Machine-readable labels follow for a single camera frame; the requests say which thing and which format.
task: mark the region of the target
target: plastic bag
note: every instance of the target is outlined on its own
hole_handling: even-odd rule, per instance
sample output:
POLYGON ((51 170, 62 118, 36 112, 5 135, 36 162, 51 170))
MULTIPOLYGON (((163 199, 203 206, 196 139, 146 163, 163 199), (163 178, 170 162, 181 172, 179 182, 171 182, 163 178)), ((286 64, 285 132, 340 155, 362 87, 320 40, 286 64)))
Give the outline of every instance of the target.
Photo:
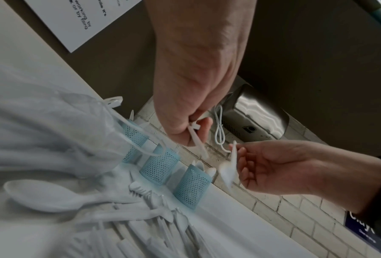
POLYGON ((110 171, 135 145, 117 123, 127 121, 111 109, 115 100, 72 93, 0 64, 0 169, 80 178, 110 171))

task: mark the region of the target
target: brick wall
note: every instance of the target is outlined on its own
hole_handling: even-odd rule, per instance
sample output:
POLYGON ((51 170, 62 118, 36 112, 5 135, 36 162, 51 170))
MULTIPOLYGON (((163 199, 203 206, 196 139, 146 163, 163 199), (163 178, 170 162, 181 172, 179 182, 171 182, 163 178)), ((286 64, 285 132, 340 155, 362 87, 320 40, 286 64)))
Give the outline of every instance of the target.
MULTIPOLYGON (((151 130, 154 133, 161 133, 163 136, 164 130, 155 114, 152 98, 137 115, 150 122, 151 130)), ((214 116, 209 112, 203 115, 203 117, 206 116, 214 119, 214 116)), ((195 147, 182 147, 179 154, 181 161, 185 165, 189 165, 193 160, 200 159, 208 167, 218 167, 223 160, 229 159, 229 154, 223 152, 214 143, 215 130, 216 125, 213 125, 206 143, 210 155, 209 159, 202 160, 195 147)), ((225 133, 227 145, 234 139, 239 143, 242 142, 227 130, 225 130, 225 133)), ((325 144, 292 117, 283 138, 325 144)), ((381 258, 381 254, 343 226, 345 211, 329 201, 322 200, 320 197, 310 195, 277 196, 251 192, 240 185, 238 179, 233 182, 232 192, 229 193, 223 187, 223 181, 217 175, 214 177, 214 185, 317 257, 381 258)))

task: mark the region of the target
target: white table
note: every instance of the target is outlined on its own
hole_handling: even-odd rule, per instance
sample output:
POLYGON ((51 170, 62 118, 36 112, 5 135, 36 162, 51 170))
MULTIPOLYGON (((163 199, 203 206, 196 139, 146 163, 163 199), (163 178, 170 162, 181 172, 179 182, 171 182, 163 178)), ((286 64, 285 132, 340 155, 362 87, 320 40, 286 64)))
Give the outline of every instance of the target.
MULTIPOLYGON (((0 62, 68 87, 74 92, 99 98, 3 0, 0 0, 0 62)), ((183 172, 180 165, 177 169, 183 172)), ((70 214, 37 213, 16 205, 4 194, 2 185, 7 180, 17 178, 53 181, 77 192, 90 189, 82 184, 83 181, 61 173, 0 172, 0 257, 53 257, 53 250, 56 249, 53 243, 70 230, 73 217, 70 214)), ((169 196, 167 187, 154 188, 154 191, 169 196)), ((193 223, 205 225, 207 229, 214 227, 214 218, 227 224, 228 227, 214 234, 235 252, 241 250, 238 250, 237 244, 229 242, 228 234, 243 235, 253 240, 254 244, 248 249, 261 250, 261 257, 314 257, 213 185, 195 211, 174 198, 170 198, 169 202, 180 207, 193 223)))

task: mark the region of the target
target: blue sign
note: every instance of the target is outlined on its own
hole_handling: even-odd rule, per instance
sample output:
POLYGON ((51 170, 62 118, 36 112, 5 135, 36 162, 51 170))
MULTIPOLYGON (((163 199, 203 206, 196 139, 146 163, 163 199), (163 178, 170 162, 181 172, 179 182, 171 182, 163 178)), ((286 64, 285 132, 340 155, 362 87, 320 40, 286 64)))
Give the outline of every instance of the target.
POLYGON ((349 211, 346 212, 344 226, 381 253, 381 238, 374 233, 371 227, 356 219, 349 211))

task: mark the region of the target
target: mesh cup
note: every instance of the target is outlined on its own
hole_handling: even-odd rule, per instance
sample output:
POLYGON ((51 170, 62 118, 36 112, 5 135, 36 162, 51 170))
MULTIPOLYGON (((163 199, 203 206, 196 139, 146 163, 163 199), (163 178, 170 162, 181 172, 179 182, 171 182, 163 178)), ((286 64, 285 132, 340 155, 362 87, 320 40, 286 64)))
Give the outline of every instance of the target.
POLYGON ((195 209, 211 182, 211 176, 189 165, 173 195, 187 207, 195 209))
MULTIPOLYGON (((139 147, 142 147, 142 145, 144 145, 144 143, 148 140, 148 136, 141 134, 139 131, 128 126, 127 124, 122 124, 122 129, 124 130, 125 135, 139 147)), ((137 151, 138 150, 134 146, 131 146, 126 156, 122 159, 122 162, 129 163, 137 151)))
MULTIPOLYGON (((155 154, 161 154, 162 152, 163 147, 160 144, 153 151, 155 154)), ((176 152, 166 148, 164 155, 151 156, 139 172, 152 183, 163 185, 180 159, 176 152)))

